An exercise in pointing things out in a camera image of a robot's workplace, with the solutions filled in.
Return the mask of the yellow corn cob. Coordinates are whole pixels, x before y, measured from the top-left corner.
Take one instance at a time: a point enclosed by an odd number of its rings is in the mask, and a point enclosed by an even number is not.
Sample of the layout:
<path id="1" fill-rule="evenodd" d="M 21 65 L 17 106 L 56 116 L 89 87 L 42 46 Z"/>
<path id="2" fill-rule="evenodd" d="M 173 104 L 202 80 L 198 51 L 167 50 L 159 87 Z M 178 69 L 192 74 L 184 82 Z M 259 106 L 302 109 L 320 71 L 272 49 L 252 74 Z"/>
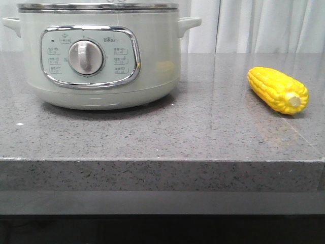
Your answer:
<path id="1" fill-rule="evenodd" d="M 272 68 L 254 67 L 247 74 L 251 89 L 273 110 L 294 115 L 309 103 L 309 90 L 300 81 Z"/>

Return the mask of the white curtain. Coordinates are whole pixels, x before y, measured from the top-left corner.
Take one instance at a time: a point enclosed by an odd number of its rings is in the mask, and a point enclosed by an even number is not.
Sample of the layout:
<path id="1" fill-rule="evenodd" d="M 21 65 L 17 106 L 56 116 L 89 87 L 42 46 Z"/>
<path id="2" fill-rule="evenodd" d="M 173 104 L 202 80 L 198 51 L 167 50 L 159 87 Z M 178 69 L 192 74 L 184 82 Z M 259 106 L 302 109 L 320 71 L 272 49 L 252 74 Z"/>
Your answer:
<path id="1" fill-rule="evenodd" d="M 183 53 L 323 53 L 324 1 L 179 1 Z"/>

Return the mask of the glass pot lid steel rim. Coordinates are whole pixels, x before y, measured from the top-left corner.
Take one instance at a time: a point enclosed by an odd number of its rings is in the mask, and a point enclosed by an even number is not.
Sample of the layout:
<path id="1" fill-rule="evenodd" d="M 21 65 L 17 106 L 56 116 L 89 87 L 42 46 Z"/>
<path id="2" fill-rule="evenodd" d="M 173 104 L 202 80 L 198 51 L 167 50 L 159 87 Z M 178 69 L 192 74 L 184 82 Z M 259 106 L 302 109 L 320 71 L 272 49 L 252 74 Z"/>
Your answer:
<path id="1" fill-rule="evenodd" d="M 179 5 L 164 1 L 26 1 L 19 13 L 158 13 L 178 12 Z"/>

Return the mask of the pale green electric cooking pot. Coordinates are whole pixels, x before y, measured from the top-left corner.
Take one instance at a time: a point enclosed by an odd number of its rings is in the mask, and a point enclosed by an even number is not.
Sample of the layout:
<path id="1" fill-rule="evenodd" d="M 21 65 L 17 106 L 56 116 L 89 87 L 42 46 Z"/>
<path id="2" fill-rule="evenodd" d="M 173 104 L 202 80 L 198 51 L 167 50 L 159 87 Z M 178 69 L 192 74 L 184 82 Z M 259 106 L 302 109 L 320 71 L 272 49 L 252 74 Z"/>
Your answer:
<path id="1" fill-rule="evenodd" d="M 180 79 L 180 39 L 200 18 L 158 13 L 19 13 L 27 83 L 45 102 L 80 110 L 158 100 Z"/>

